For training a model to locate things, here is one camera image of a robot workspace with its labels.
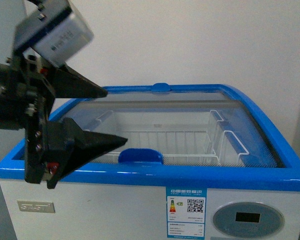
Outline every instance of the blue freezer rim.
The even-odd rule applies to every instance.
[[[176,93],[221,92],[230,99],[244,104],[268,137],[285,168],[171,166],[157,162],[88,163],[66,176],[62,182],[300,192],[299,157],[265,113],[240,90],[223,84],[167,85],[166,83],[107,86],[105,89],[109,94],[150,93],[153,90]],[[57,121],[78,103],[89,100],[89,98],[69,100],[51,114],[50,120]],[[21,157],[24,147],[23,139],[0,162],[0,179],[24,179],[24,161],[15,160]]]

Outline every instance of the lcd screen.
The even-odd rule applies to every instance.
[[[260,213],[237,212],[235,215],[236,222],[259,223]]]

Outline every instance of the glass sliding lid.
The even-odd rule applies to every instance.
[[[205,100],[140,101],[120,100],[120,95],[80,102],[63,116],[83,130],[128,139],[92,163],[117,164],[124,150],[152,149],[162,155],[164,165],[285,167],[240,101],[218,95]]]

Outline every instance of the energy label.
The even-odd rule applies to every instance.
[[[166,188],[167,237],[205,239],[207,189]]]

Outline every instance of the chest freezer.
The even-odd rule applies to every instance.
[[[51,118],[127,143],[55,189],[24,178],[24,141],[0,162],[19,240],[297,240],[300,160],[226,85],[113,86]]]

